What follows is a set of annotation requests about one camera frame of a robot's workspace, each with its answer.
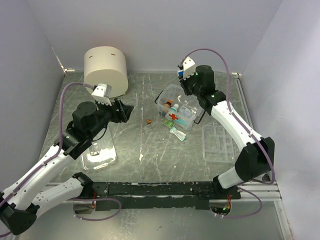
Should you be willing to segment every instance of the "clear plastic tray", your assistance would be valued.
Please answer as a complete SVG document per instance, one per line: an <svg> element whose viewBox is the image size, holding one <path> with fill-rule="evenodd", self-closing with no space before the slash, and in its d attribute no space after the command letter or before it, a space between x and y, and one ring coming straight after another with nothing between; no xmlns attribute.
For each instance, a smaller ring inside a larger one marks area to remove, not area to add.
<svg viewBox="0 0 320 240"><path fill-rule="evenodd" d="M232 137L223 126L202 127L203 158L208 162L235 163Z"/></svg>
<svg viewBox="0 0 320 240"><path fill-rule="evenodd" d="M170 108L164 106L164 104L171 100L172 105L178 104L178 111L172 111ZM174 122L176 125L183 127L184 129L190 129L196 117L198 117L203 109L200 107L197 97L185 95L181 86L170 84L164 89L156 100L157 109L161 116Z"/></svg>
<svg viewBox="0 0 320 240"><path fill-rule="evenodd" d="M99 139L104 131L103 129L99 132L95 139ZM88 173L104 170L114 164L116 160L116 150L109 128L106 129L100 140L93 142L81 155L82 167Z"/></svg>

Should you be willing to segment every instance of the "wire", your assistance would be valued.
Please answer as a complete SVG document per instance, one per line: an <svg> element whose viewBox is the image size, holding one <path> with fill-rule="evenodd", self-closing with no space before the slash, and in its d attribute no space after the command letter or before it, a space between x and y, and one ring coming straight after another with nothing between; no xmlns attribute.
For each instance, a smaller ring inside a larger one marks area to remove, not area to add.
<svg viewBox="0 0 320 240"><path fill-rule="evenodd" d="M74 86L74 85L80 85L80 86L84 86L86 88L90 88L93 89L94 87L83 83L83 82L71 82L69 84L67 84L64 89L62 90L61 93L61 97L60 97L60 104L59 104L59 148L58 151L51 157L49 157L47 160L45 160L43 163L46 165L47 163L49 163L51 160L55 159L60 151L62 150L62 146L63 146L63 105L64 105L64 99L65 99L65 94L66 91L68 90L69 87ZM2 207L3 204L5 204L7 201L9 201L19 190L20 188L30 179L33 177L33 175L35 175L44 165L39 165L38 167L36 167L32 172L30 172L16 187L15 189L12 190L12 193L8 194L8 196L6 196L5 199L3 199L2 202L0 202L0 208Z"/></svg>
<svg viewBox="0 0 320 240"><path fill-rule="evenodd" d="M4 238L4 237L6 237L6 236L9 236L11 234L11 231L9 231L9 232L7 232L7 233L5 233L5 234L2 234L2 235L0 235L0 239L1 238Z"/></svg>
<svg viewBox="0 0 320 240"><path fill-rule="evenodd" d="M275 169L274 169L274 166L272 164L272 161L268 155L268 153L266 152L265 148L262 146L262 144L259 142L258 138L253 134L251 133L251 131L246 127L246 125L244 125L244 123L237 117L237 115L232 111L232 108L231 108L231 105L230 105L230 86L231 86L231 77L230 77L230 72L229 72L229 68L228 68L228 64L226 62L226 60L224 59L224 57L219 53L217 52L216 50L213 50L213 49L210 49L210 48L198 48L198 49L195 49L193 51L191 51L190 53L188 53L180 62L180 64L183 64L183 62L185 61L185 59L191 55L192 53L194 52L197 52L197 51L209 51L209 52L212 52L212 53L215 53L217 54L223 64L224 64L224 67L225 67L225 71L226 71L226 75L227 75L227 87L226 87L226 104L228 106L228 109L230 111L230 114L235 118L235 120L243 127L243 129L249 134L249 136L252 137L252 139L256 142L256 144L258 145L258 147L261 149L263 155L265 156L266 158L266 161L268 162L269 164L269 167L270 167L270 170L271 170L271 181L260 181L260 180L257 180L257 179L253 179L253 181L255 182L259 182L259 183L262 183L262 184L266 184L266 185L271 185L275 182L276 180L276 174L275 174ZM246 214L246 215L240 215L240 216L226 216L225 218L229 218L229 219L239 219L239 218L245 218L245 217L250 217L252 215L255 215L257 213L259 213L261 210L262 210L262 207L263 207L263 203L261 201L261 199L255 195L253 192L250 192L248 190L245 190L244 188L242 187L239 187L239 189L241 189L242 191L244 192L247 192L249 194L251 194L252 196L254 196L259 202L260 202L260 207L257 211L253 212L253 213L250 213L250 214Z"/></svg>
<svg viewBox="0 0 320 240"><path fill-rule="evenodd" d="M121 202L118 200L118 199L115 199L115 198L98 198L98 199L78 199L78 198L71 198L70 200L73 200L73 201L81 201L81 202L92 202L92 201L113 201L113 202L116 202L118 203L119 205L119 208L118 210L112 214L111 216L107 216L105 218L100 218L100 219L91 219L91 218L86 218L86 217L80 217L77 213L76 213L76 206L77 205L73 205L73 214L74 216L77 218L77 219L80 219L80 220L85 220L85 221L91 221L91 222L99 222L99 221L104 221L104 220L108 220L108 219L111 219L113 217L115 217L118 213L120 213L121 211L121 208L122 208L122 205L121 205Z"/></svg>
<svg viewBox="0 0 320 240"><path fill-rule="evenodd" d="M104 132L101 137L99 137L97 140L92 139L92 142L96 142L96 141L99 141L100 139L102 139L104 137L104 135L106 134L106 131L107 131L107 128L104 129Z"/></svg>

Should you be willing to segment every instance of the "red cross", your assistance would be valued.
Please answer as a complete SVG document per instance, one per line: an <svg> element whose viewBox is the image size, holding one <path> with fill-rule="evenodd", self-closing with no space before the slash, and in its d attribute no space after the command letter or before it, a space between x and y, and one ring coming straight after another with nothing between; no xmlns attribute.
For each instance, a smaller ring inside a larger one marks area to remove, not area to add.
<svg viewBox="0 0 320 240"><path fill-rule="evenodd" d="M174 120L178 120L178 118L176 117L176 115L175 114L169 114L169 117L171 117L172 118L172 120L174 121Z"/></svg>

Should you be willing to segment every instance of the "scratched metal surface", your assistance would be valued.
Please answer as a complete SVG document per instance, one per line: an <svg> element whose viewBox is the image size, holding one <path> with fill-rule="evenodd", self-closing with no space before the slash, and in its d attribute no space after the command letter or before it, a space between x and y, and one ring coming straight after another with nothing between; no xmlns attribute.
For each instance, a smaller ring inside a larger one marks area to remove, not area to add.
<svg viewBox="0 0 320 240"><path fill-rule="evenodd" d="M70 82L82 81L83 73L68 73L62 83L61 91ZM206 114L201 124L194 124L191 130L178 128L186 133L183 142L169 133L169 128L161 124L163 117L158 114L154 99L169 84L179 84L175 73L131 73L128 75L128 82L128 91L120 99L124 104L134 106L130 120L128 123L110 123L108 126L113 137L117 163L104 171L86 173L93 181L210 181L231 168L232 165L229 163L207 162L203 158L202 127L210 123L220 125L209 115ZM226 92L226 74L216 73L215 83L219 90ZM58 137L59 99L60 95L40 157ZM231 84L230 100L235 110L246 119L244 104L234 79ZM63 105L64 129L72 120L72 112L84 101L93 102L93 98L84 87L72 86L67 91ZM152 123L147 124L147 119L152 119ZM235 143L233 145L237 157L239 150ZM64 182L77 172L85 172L79 159L56 175L52 182Z"/></svg>
<svg viewBox="0 0 320 240"><path fill-rule="evenodd" d="M19 240L283 240L276 208L265 202L262 211L242 219L220 219L193 208L124 209L106 221L73 216L72 203L46 212ZM234 202L233 215L252 213L258 202ZM105 218L115 211L94 212Z"/></svg>

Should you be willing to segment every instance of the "small bottle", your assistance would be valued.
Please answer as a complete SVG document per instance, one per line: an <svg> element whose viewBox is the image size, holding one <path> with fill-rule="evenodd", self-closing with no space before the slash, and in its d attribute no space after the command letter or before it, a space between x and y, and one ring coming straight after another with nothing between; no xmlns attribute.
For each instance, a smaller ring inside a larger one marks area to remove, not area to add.
<svg viewBox="0 0 320 240"><path fill-rule="evenodd" d="M178 112L178 108L179 108L179 104L174 104L170 109L175 112Z"/></svg>
<svg viewBox="0 0 320 240"><path fill-rule="evenodd" d="M172 105L172 101L171 100L168 100L165 104L163 104L163 106L164 107L166 107L166 108L171 108L171 105ZM161 115L164 117L166 114L167 114L167 112L168 112L168 110L167 109L165 109L165 108L162 108L162 113L161 113Z"/></svg>

